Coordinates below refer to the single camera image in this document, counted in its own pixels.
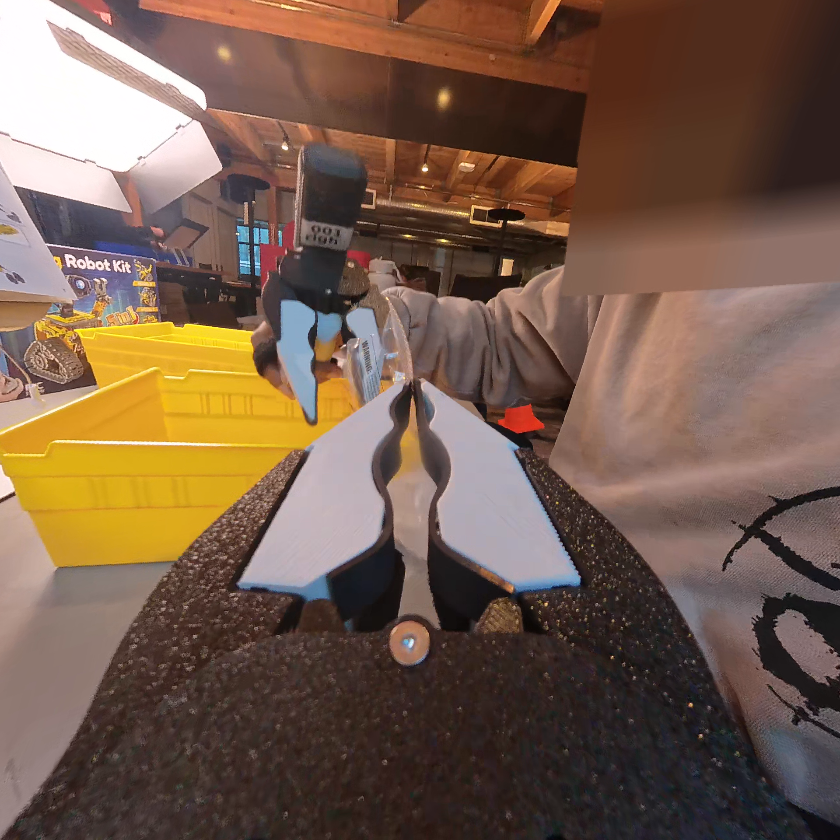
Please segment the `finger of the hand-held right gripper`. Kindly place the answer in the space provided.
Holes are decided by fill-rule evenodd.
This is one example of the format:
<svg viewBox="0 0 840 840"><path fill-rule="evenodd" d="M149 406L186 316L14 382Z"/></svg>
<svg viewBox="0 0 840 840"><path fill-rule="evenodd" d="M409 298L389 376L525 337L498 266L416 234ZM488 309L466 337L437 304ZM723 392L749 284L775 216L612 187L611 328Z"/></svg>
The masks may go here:
<svg viewBox="0 0 840 840"><path fill-rule="evenodd" d="M278 360L309 425L318 421L318 380L313 371L318 314L305 303L281 300L277 335Z"/></svg>
<svg viewBox="0 0 840 840"><path fill-rule="evenodd" d="M343 377L356 403L369 403L381 392L384 351L373 309L353 309L344 320L351 338L345 345Z"/></svg>

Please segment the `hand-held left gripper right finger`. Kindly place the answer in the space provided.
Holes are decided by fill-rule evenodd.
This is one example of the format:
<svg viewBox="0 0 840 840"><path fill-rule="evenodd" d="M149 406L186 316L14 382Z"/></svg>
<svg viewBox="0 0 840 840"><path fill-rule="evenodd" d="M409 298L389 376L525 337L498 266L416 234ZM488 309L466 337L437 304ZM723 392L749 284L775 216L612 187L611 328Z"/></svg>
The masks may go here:
<svg viewBox="0 0 840 840"><path fill-rule="evenodd" d="M423 380L416 423L435 483L427 570L436 603L578 587L581 576L522 464L528 452Z"/></svg>

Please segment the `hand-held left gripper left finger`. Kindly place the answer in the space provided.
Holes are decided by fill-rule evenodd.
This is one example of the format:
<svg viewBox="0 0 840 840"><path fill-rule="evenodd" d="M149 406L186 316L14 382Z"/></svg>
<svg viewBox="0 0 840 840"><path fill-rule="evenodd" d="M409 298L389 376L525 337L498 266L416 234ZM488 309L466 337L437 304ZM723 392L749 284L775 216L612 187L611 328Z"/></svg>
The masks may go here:
<svg viewBox="0 0 840 840"><path fill-rule="evenodd" d="M387 486L402 462L412 387L397 383L319 437L239 577L241 590L376 600L395 572Z"/></svg>

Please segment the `yellow bin with bricks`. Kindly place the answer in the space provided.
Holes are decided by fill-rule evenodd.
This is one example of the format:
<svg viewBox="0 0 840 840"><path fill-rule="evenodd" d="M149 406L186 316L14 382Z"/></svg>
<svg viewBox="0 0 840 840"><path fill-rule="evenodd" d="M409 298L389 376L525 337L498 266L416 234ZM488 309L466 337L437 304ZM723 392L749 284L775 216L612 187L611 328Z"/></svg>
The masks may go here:
<svg viewBox="0 0 840 840"><path fill-rule="evenodd" d="M189 371L256 373L250 333L243 330L155 322L78 329L77 336L99 387L155 368L181 377Z"/></svg>
<svg viewBox="0 0 840 840"><path fill-rule="evenodd" d="M341 378L311 426L256 373L150 369L4 430L2 465L56 566L172 561L353 410Z"/></svg>

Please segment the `person's right forearm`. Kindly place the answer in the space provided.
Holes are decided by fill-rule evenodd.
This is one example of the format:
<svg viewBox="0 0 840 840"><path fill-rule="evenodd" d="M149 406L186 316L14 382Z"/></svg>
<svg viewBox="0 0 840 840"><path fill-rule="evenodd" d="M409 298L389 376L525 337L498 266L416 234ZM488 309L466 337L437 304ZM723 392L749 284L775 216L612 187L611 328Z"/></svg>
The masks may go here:
<svg viewBox="0 0 840 840"><path fill-rule="evenodd" d="M564 268L488 302L394 287L415 377L471 403L510 407L569 400L603 296L561 294Z"/></svg>

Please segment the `person's right hand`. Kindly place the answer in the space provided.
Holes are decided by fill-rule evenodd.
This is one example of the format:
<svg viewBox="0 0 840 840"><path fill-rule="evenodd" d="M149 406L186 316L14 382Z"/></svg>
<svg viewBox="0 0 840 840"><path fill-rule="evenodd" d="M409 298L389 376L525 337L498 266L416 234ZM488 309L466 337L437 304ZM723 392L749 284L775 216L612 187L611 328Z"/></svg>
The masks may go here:
<svg viewBox="0 0 840 840"><path fill-rule="evenodd" d="M277 353L277 341L270 323L264 320L251 333L253 359L257 373L289 399L296 397Z"/></svg>

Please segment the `orange traffic cone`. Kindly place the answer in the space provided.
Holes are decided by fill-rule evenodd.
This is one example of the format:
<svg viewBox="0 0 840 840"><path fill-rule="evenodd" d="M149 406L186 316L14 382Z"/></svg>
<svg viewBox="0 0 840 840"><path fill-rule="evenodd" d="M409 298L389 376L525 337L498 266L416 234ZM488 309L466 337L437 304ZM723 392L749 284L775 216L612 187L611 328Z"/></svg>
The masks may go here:
<svg viewBox="0 0 840 840"><path fill-rule="evenodd" d="M519 435L536 434L545 428L543 421L536 416L530 403L506 408L498 424Z"/></svg>

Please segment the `printed toy box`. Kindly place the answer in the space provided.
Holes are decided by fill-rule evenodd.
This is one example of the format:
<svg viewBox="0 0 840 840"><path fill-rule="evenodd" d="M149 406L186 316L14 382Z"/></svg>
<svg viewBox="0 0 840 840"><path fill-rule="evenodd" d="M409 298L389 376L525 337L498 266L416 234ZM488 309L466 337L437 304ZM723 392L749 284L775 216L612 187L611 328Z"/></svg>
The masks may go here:
<svg viewBox="0 0 840 840"><path fill-rule="evenodd" d="M70 289L32 325L2 332L1 400L94 385L79 331L161 320L156 262L128 253L50 245Z"/></svg>

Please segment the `white studio softbox light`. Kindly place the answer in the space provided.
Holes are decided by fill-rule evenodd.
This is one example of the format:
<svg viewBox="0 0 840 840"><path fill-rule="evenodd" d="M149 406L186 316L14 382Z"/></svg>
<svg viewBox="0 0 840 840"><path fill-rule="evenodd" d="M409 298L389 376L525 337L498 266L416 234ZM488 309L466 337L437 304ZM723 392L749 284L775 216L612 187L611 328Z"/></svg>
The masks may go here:
<svg viewBox="0 0 840 840"><path fill-rule="evenodd" d="M53 2L1 2L1 159L16 187L150 214L223 165L203 91Z"/></svg>

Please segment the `beige booklet stand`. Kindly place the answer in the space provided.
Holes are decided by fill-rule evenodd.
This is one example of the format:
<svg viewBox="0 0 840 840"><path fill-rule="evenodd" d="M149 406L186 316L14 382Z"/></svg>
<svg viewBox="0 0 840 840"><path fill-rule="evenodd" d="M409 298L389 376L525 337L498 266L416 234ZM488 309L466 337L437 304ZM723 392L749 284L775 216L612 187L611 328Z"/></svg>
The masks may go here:
<svg viewBox="0 0 840 840"><path fill-rule="evenodd" d="M67 296L51 297L22 291L2 290L0 329L2 332L25 329L42 319L52 305L63 305L73 301L74 298Z"/></svg>

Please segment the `instruction booklet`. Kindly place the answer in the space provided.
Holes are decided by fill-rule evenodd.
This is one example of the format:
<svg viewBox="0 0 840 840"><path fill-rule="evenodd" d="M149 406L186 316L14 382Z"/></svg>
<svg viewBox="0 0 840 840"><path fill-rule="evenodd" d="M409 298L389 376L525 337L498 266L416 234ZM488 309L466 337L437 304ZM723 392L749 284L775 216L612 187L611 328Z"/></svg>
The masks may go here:
<svg viewBox="0 0 840 840"><path fill-rule="evenodd" d="M16 188L1 170L1 302L72 303L76 296Z"/></svg>

